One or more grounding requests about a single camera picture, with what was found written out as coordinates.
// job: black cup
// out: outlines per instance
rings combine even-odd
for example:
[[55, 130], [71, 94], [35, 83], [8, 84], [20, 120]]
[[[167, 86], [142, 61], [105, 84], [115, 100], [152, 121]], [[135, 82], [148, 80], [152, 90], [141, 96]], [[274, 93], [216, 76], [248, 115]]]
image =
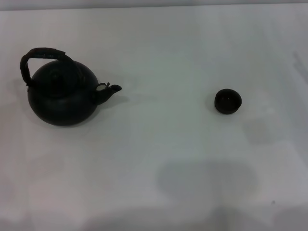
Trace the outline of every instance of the black cup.
[[217, 92], [214, 105], [220, 113], [229, 115], [236, 112], [242, 105], [239, 93], [232, 89], [223, 89]]

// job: teapot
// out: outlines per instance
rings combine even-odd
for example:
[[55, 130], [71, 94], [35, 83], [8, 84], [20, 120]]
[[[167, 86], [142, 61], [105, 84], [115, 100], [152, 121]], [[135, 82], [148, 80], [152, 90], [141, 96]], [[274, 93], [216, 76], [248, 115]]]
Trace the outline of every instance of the teapot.
[[[55, 59], [30, 76], [28, 60]], [[20, 70], [28, 86], [28, 101], [34, 113], [43, 121], [70, 126], [87, 119], [99, 104], [122, 90], [119, 85], [98, 83], [85, 65], [53, 48], [34, 48], [20, 61]]]

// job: teapot handle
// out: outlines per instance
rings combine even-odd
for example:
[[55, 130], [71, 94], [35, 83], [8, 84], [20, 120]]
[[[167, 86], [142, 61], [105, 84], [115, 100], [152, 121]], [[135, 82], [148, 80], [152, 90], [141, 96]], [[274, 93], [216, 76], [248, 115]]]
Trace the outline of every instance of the teapot handle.
[[20, 61], [20, 70], [21, 75], [23, 77], [24, 82], [27, 84], [27, 86], [32, 86], [33, 81], [30, 76], [30, 71], [28, 67], [28, 60], [30, 58], [35, 59], [56, 59], [60, 61], [67, 61], [74, 67], [74, 70], [77, 73], [77, 76], [79, 77], [80, 81], [84, 82], [84, 76], [79, 69], [79, 67], [76, 65], [74, 60], [72, 60], [70, 57], [65, 55], [64, 51], [59, 51], [54, 48], [33, 48], [31, 49], [26, 55], [24, 55]]

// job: teapot spout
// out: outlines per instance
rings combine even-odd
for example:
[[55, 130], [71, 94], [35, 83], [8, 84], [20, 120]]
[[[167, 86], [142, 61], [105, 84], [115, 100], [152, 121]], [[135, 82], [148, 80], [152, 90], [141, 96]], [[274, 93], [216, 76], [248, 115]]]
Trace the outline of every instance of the teapot spout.
[[106, 102], [113, 94], [122, 90], [119, 85], [109, 85], [109, 83], [100, 83], [96, 86], [93, 98], [97, 105]]

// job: white backdrop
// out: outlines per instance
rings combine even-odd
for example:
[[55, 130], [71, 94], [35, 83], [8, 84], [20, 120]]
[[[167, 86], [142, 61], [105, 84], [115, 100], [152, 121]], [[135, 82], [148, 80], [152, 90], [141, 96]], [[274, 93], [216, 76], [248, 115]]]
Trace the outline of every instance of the white backdrop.
[[308, 0], [0, 0], [0, 10], [290, 3]]
[[[307, 231], [307, 12], [0, 12], [0, 231]], [[83, 124], [44, 123], [18, 68], [44, 46], [123, 90]]]

